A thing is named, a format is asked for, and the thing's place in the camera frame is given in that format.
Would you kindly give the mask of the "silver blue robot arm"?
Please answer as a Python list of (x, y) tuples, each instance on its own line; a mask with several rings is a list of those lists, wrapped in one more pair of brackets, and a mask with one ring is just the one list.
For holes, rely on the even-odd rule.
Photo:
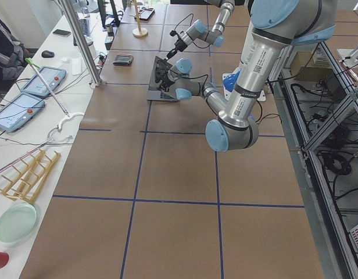
[(282, 49), (290, 45), (314, 44), (334, 34), (336, 1), (254, 1), (249, 9), (248, 36), (242, 51), (239, 76), (228, 99), (211, 83), (195, 82), (189, 74), (192, 63), (185, 58), (170, 64), (168, 59), (195, 40), (219, 46), (234, 11), (234, 1), (214, 1), (220, 13), (212, 29), (195, 21), (178, 34), (166, 58), (156, 58), (154, 79), (159, 91), (184, 101), (201, 96), (216, 114), (206, 125), (208, 145), (225, 152), (252, 146), (259, 135), (251, 111)]
[(233, 0), (223, 0), (223, 1), (205, 1), (207, 4), (217, 6), (220, 8), (217, 19), (214, 22), (214, 25), (211, 30), (209, 30), (201, 20), (194, 21), (185, 31), (178, 33), (176, 28), (171, 30), (170, 35), (177, 36), (177, 40), (174, 44), (174, 48), (168, 52), (166, 55), (166, 60), (174, 57), (177, 52), (183, 52), (190, 46), (196, 39), (207, 43), (208, 45), (213, 45), (220, 47), (224, 41), (223, 32), (225, 25), (230, 19), (234, 9), (235, 1)]

